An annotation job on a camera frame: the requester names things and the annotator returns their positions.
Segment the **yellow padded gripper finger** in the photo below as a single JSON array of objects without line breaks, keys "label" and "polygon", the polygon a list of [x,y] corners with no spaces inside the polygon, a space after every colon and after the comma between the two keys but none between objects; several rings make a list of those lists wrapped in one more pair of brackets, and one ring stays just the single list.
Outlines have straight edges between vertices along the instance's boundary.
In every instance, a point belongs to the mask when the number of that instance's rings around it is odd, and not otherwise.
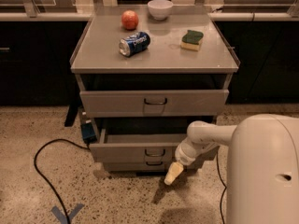
[{"label": "yellow padded gripper finger", "polygon": [[166,185],[171,185],[175,179],[183,172],[184,167],[178,161],[172,162],[168,172],[165,176],[164,183]]}]

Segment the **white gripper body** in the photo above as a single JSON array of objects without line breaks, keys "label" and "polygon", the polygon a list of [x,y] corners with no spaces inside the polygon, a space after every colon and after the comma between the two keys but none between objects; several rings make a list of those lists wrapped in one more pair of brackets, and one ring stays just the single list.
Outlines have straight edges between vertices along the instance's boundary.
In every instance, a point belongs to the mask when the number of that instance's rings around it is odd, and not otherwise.
[{"label": "white gripper body", "polygon": [[215,143],[194,143],[190,138],[185,138],[176,148],[175,159],[181,165],[189,166],[216,146]]}]

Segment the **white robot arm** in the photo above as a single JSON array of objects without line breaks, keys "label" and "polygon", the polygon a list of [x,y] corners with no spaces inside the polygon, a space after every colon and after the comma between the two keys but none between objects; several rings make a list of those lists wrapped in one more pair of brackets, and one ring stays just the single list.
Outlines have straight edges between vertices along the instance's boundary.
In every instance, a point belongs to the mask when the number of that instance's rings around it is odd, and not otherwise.
[{"label": "white robot arm", "polygon": [[299,224],[299,118],[260,114],[230,126],[195,121],[164,183],[219,145],[228,147],[226,224]]}]

